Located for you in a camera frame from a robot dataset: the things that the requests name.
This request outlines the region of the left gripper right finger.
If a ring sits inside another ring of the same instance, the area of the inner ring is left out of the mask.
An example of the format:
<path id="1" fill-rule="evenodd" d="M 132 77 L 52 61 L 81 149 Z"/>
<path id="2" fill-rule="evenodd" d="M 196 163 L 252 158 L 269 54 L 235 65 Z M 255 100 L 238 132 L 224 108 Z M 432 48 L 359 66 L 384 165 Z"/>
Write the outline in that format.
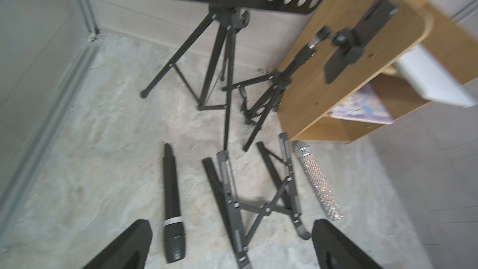
<path id="1" fill-rule="evenodd" d="M 382 269 L 327 219 L 314 222 L 311 239 L 321 269 Z"/>

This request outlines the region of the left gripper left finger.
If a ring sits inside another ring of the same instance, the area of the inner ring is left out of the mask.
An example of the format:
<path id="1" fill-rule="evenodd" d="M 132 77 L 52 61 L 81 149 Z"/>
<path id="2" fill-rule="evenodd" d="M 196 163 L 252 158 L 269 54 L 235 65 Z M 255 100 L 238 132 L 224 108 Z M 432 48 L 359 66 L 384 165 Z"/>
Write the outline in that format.
<path id="1" fill-rule="evenodd" d="M 143 269 L 152 239 L 149 221 L 138 219 L 83 268 Z"/>

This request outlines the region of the silver laptop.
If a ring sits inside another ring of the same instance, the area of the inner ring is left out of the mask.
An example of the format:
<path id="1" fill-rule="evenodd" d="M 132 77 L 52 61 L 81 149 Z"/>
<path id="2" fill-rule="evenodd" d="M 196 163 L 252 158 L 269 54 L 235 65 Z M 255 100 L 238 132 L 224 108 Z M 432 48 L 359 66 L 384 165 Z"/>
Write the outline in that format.
<path id="1" fill-rule="evenodd" d="M 478 104 L 448 69 L 421 44 L 401 56 L 394 67 L 425 100 L 464 108 Z"/>

